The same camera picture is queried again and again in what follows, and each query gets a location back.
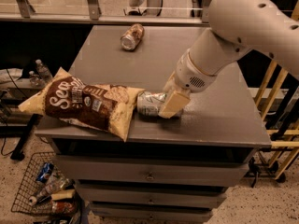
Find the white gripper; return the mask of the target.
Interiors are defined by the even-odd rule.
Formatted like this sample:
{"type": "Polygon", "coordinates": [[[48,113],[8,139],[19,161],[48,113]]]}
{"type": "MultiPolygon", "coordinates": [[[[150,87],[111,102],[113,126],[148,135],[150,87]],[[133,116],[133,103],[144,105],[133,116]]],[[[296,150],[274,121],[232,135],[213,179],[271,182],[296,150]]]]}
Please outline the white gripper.
{"type": "Polygon", "coordinates": [[[187,49],[178,60],[175,73],[170,75],[163,87],[166,99],[158,115],[164,119],[172,118],[190,102],[190,92],[204,91],[216,77],[217,74],[209,74],[198,68],[187,49]],[[186,90],[175,90],[176,84],[186,90]]]}

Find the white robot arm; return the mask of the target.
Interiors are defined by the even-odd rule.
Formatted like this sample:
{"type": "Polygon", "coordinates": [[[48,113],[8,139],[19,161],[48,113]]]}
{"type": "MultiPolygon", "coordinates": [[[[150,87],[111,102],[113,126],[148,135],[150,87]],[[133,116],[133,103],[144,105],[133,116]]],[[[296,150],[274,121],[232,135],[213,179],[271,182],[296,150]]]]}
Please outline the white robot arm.
{"type": "Polygon", "coordinates": [[[270,0],[211,0],[208,23],[167,80],[160,117],[175,116],[192,92],[204,91],[221,69],[253,49],[299,77],[299,22],[270,0]]]}

